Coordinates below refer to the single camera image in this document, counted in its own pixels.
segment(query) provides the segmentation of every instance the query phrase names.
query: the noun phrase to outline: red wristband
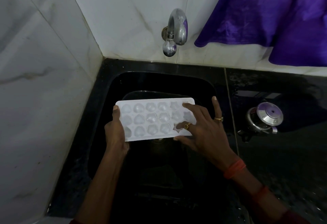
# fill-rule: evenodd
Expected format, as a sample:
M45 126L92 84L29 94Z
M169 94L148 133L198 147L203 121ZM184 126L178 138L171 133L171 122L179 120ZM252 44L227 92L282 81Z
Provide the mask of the red wristband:
M257 193L252 196L252 200L255 202L260 201L262 197L264 197L269 192L269 188L267 186L263 186Z
M246 167L244 161L239 159L224 172L224 178L230 179Z

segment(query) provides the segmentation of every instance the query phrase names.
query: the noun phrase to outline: faucet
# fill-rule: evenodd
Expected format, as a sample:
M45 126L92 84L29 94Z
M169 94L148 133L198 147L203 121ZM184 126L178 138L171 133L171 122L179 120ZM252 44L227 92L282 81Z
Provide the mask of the faucet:
M176 53L177 45L184 45L187 40L187 19L182 9L174 9L169 17L168 26L162 30L165 40L162 50L165 56L171 57Z

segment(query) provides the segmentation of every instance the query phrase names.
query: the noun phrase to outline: person's left hand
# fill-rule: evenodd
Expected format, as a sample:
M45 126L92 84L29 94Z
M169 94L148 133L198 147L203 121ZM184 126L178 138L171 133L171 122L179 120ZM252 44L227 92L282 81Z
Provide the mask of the person's left hand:
M115 105L112 111L112 121L104 126L107 142L106 152L113 151L118 155L125 156L129 150L129 144L125 142L125 132L119 117L120 110Z

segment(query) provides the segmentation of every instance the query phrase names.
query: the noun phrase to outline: tiled wall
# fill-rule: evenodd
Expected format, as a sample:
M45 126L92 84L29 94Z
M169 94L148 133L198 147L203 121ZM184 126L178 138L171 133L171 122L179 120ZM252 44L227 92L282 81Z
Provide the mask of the tiled wall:
M102 55L75 0L0 0L0 9L0 223L33 223Z
M212 65L327 76L327 68L269 63L272 48L210 43L194 46L218 0L76 0L105 57ZM188 41L173 57L162 53L161 30L174 8L186 12Z

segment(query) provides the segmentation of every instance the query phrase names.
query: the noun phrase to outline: hand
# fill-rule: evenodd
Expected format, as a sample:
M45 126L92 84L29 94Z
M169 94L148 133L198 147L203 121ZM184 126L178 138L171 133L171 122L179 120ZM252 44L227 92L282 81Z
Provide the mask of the hand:
M112 121L104 126L107 142L106 152L112 151L117 155L125 156L129 150L129 144L125 142L125 132L119 117L120 110L115 105L112 111Z
M221 118L220 106L215 96L212 97L212 104L215 108L215 117ZM225 171L238 159L238 156L229 146L222 122L211 119L205 107L189 103L183 103L183 106L192 111L197 120L196 125L190 124L188 128L194 140L185 136L176 136L174 140L188 145L194 151L204 155L217 168Z

